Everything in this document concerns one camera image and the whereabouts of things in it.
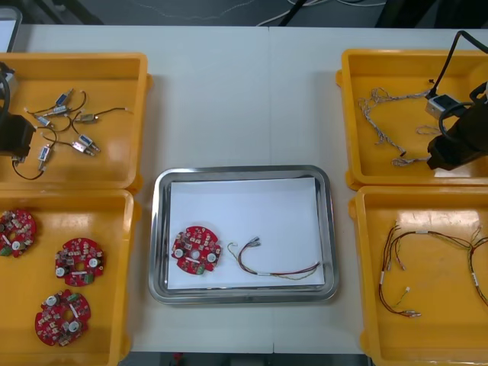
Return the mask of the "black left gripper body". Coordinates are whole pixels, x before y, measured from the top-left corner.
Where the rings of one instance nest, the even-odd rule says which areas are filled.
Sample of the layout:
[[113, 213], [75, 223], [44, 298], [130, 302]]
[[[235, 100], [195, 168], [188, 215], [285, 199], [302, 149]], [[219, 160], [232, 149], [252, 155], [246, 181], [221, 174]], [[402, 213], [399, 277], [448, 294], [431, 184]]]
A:
[[1, 121], [0, 151], [2, 156], [27, 157], [36, 128], [21, 115], [8, 114]]

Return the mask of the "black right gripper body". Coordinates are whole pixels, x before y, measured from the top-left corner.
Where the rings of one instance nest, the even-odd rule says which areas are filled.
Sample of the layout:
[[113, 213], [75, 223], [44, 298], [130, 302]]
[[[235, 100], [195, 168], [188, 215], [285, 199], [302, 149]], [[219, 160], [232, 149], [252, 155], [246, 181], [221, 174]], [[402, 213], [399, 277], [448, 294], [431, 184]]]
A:
[[428, 146], [430, 169], [451, 171], [487, 155], [487, 107], [471, 107]]

